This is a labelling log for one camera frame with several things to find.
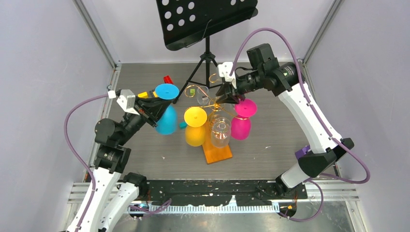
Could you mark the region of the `gold wine glass rack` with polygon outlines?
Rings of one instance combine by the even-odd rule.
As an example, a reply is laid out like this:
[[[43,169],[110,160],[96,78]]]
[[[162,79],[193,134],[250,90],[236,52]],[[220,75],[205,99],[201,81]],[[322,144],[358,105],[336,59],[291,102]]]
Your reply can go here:
[[[197,87],[199,87],[199,86],[200,85],[198,85],[198,84],[192,84],[192,85],[186,86],[185,89],[184,89],[184,95],[188,98],[196,98],[196,91],[197,91]],[[190,89],[195,89],[195,95],[193,97],[189,96]],[[193,106],[193,107],[203,108],[205,110],[206,114],[207,114],[207,120],[206,120],[206,123],[204,124],[205,132],[206,132],[205,142],[199,147],[202,149],[202,151],[204,153],[206,163],[207,164],[212,164],[212,163],[216,163],[216,162],[219,162],[219,161],[230,159],[230,158],[233,157],[233,154],[232,154],[231,148],[229,147],[229,143],[224,148],[217,148],[217,147],[213,146],[213,144],[211,143],[211,123],[214,119],[219,118],[219,117],[225,117],[228,120],[230,120],[230,122],[232,122],[232,119],[237,114],[236,114],[235,111],[230,112],[228,110],[227,105],[217,104],[216,103],[217,99],[211,97],[209,93],[208,93],[208,96],[209,96],[208,105],[200,106],[198,104],[197,106]]]

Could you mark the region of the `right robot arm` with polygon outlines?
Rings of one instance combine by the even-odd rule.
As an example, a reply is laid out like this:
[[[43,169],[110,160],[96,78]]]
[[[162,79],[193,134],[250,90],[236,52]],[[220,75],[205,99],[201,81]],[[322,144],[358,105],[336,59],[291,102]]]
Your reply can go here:
[[[299,80],[296,64],[280,65],[268,43],[249,49],[247,55],[252,68],[244,75],[230,73],[234,70],[232,62],[217,66],[218,75],[222,78],[216,94],[217,103],[239,105],[245,100],[246,93],[264,88],[290,110],[308,140],[310,151],[276,178],[275,190],[278,196],[286,199],[295,193],[296,186],[310,177],[319,176],[335,164],[346,154],[346,148],[354,147],[354,142],[351,138],[342,138],[320,109],[311,109],[316,103],[305,98],[305,94],[310,97],[311,93],[307,83]]]

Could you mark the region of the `pink plastic goblet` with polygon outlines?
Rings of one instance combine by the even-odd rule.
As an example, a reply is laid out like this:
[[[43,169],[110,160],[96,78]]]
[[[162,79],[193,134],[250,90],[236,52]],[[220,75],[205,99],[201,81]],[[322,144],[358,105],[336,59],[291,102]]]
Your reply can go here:
[[[234,106],[236,116],[231,122],[231,136],[236,140],[245,140],[251,131],[251,117],[258,110],[256,103],[250,99],[240,101]]]

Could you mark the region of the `orange plastic goblet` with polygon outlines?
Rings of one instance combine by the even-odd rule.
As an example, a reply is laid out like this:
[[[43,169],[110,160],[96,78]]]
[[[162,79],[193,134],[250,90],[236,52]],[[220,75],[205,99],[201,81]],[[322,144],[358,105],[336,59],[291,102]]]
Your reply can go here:
[[[185,128],[185,139],[188,145],[197,147],[205,142],[205,126],[207,114],[203,108],[190,107],[184,113],[187,123]]]

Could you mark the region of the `clear stemless wine glass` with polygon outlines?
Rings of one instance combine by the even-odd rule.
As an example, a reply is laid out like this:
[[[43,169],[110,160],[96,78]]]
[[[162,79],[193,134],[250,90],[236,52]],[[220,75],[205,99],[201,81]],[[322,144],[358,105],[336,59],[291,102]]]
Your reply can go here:
[[[231,138],[231,122],[225,117],[219,117],[211,123],[211,143],[217,148],[224,148]]]

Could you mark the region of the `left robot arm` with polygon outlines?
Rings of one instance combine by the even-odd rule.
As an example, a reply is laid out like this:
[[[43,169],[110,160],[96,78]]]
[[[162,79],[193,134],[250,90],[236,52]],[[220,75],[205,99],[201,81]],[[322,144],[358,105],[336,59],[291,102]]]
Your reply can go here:
[[[91,183],[68,232],[110,232],[126,213],[132,201],[143,200],[148,194],[147,178],[140,174],[124,176],[119,191],[112,200],[109,197],[117,185],[129,160],[131,149],[124,145],[145,125],[152,127],[164,115],[172,103],[161,98],[132,98],[119,100],[133,110],[126,112],[120,122],[103,118],[95,125],[95,142],[99,145],[94,169],[85,165]]]

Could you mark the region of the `small clear wine glass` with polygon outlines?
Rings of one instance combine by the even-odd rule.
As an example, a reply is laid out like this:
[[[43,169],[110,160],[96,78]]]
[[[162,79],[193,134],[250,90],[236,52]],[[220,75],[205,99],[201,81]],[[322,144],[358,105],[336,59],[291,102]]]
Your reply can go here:
[[[197,87],[196,91],[196,99],[200,106],[206,106],[209,103],[209,96],[208,96],[209,89],[206,86],[199,86]]]

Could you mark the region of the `blue plastic goblet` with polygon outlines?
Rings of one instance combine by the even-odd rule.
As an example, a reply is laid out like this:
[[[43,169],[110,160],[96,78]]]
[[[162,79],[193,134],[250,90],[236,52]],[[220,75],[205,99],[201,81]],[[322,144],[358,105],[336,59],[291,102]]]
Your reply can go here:
[[[177,129],[177,112],[172,106],[172,102],[179,95],[179,89],[173,84],[160,84],[155,88],[155,92],[159,98],[171,101],[156,127],[159,134],[170,135]]]

